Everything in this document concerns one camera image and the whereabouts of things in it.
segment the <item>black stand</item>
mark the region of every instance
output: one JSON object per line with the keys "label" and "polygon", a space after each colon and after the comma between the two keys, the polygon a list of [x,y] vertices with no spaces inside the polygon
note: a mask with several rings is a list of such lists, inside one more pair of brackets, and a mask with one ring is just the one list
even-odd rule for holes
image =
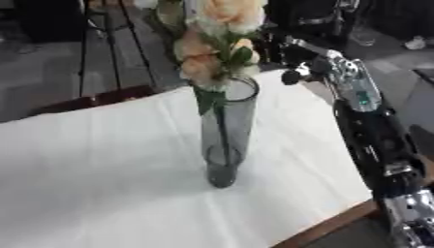
{"label": "black stand", "polygon": [[118,27],[113,26],[112,18],[109,14],[109,11],[108,11],[107,0],[102,0],[102,7],[103,7],[102,9],[103,10],[100,12],[95,12],[95,11],[90,10],[89,3],[90,3],[90,0],[84,0],[84,19],[83,19],[83,30],[82,30],[82,39],[81,39],[81,62],[80,62],[80,69],[78,72],[78,75],[79,75],[79,96],[81,97],[83,94],[84,76],[85,76],[85,70],[86,70],[87,30],[89,29],[89,19],[92,16],[102,16],[103,17],[103,21],[104,21],[104,27],[103,28],[94,27],[94,26],[91,26],[90,28],[99,30],[99,31],[106,34],[106,41],[107,41],[108,46],[110,48],[111,63],[113,66],[114,77],[116,79],[117,91],[119,93],[121,92],[122,84],[121,84],[121,80],[120,80],[119,66],[117,64],[117,56],[116,56],[116,51],[115,51],[115,47],[114,47],[115,39],[114,39],[113,34],[115,31],[118,31],[118,30],[121,30],[124,28],[130,29],[131,34],[132,34],[133,39],[134,39],[134,42],[136,43],[136,47],[138,48],[140,58],[143,61],[143,65],[144,65],[144,67],[146,67],[146,70],[147,70],[149,77],[151,79],[151,83],[150,83],[151,85],[150,86],[152,88],[156,88],[156,81],[155,81],[155,77],[152,74],[152,71],[150,69],[149,60],[144,56],[143,49],[140,45],[140,41],[139,41],[138,35],[136,33],[136,30],[135,30],[135,25],[130,19],[130,16],[129,16],[127,9],[123,3],[123,0],[118,0],[118,5],[121,9],[122,14],[125,17],[126,24],[118,26]]}

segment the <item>tripod leg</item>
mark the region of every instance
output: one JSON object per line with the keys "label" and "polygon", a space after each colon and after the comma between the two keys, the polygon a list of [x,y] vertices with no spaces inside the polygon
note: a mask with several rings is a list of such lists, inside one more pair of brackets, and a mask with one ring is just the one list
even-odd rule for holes
{"label": "tripod leg", "polygon": [[87,23],[89,18],[89,2],[90,0],[84,0],[84,19],[82,27],[82,37],[81,37],[81,60],[78,71],[79,76],[79,91],[78,95],[82,97],[84,88],[84,76],[86,70],[86,51],[87,51]]}
{"label": "tripod leg", "polygon": [[136,33],[135,25],[130,19],[130,15],[128,14],[127,8],[125,7],[123,0],[118,0],[118,3],[120,6],[120,9],[122,11],[122,14],[125,16],[125,19],[127,21],[128,28],[130,29],[130,32],[133,35],[133,39],[134,39],[134,42],[136,43],[136,47],[139,50],[140,58],[143,61],[143,65],[144,65],[144,67],[146,67],[146,70],[149,74],[149,78],[151,79],[151,86],[152,86],[152,88],[156,88],[157,82],[155,80],[154,74],[152,73],[149,60],[144,55],[143,48],[140,45],[140,40],[139,40],[138,34]]}
{"label": "tripod leg", "polygon": [[107,32],[107,42],[108,42],[108,46],[110,48],[111,63],[113,65],[114,77],[116,79],[116,89],[118,92],[121,92],[122,85],[120,82],[119,66],[117,63],[116,49],[114,46],[114,44],[115,44],[114,35],[113,35],[114,29],[113,29],[113,24],[112,24],[111,17],[109,14],[109,10],[107,8],[107,0],[103,0],[103,6],[106,9],[106,13],[104,15],[104,23],[105,23],[105,29]]}

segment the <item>rose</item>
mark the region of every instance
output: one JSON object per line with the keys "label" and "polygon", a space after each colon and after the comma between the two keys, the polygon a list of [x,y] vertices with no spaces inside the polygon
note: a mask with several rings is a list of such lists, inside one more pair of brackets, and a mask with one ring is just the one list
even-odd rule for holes
{"label": "rose", "polygon": [[183,61],[191,56],[210,55],[217,52],[210,44],[202,41],[199,32],[197,25],[193,24],[185,32],[182,39],[175,42],[173,52],[178,61]]}
{"label": "rose", "polygon": [[188,57],[182,63],[182,74],[197,84],[209,83],[220,69],[220,61],[215,55]]}
{"label": "rose", "polygon": [[264,0],[199,0],[198,19],[207,34],[215,34],[217,26],[228,26],[235,33],[256,30],[264,22]]}

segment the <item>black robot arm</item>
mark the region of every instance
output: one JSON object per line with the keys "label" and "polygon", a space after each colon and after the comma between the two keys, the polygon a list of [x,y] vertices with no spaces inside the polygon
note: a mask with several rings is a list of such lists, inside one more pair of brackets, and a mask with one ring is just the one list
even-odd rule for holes
{"label": "black robot arm", "polygon": [[423,184],[424,165],[363,62],[287,36],[284,47],[290,46],[319,57],[288,70],[282,80],[294,84],[313,78],[329,88],[342,138],[388,219],[396,247],[434,247],[434,199]]}

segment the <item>glass vase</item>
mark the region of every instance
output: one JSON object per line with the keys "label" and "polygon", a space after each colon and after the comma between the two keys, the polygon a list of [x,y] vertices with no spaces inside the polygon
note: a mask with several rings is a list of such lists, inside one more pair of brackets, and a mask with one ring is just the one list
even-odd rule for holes
{"label": "glass vase", "polygon": [[201,149],[207,164],[206,176],[216,188],[229,187],[236,180],[238,167],[247,154],[260,91],[258,84],[250,77],[231,77],[224,83],[226,86],[222,92],[195,87],[202,110]]}

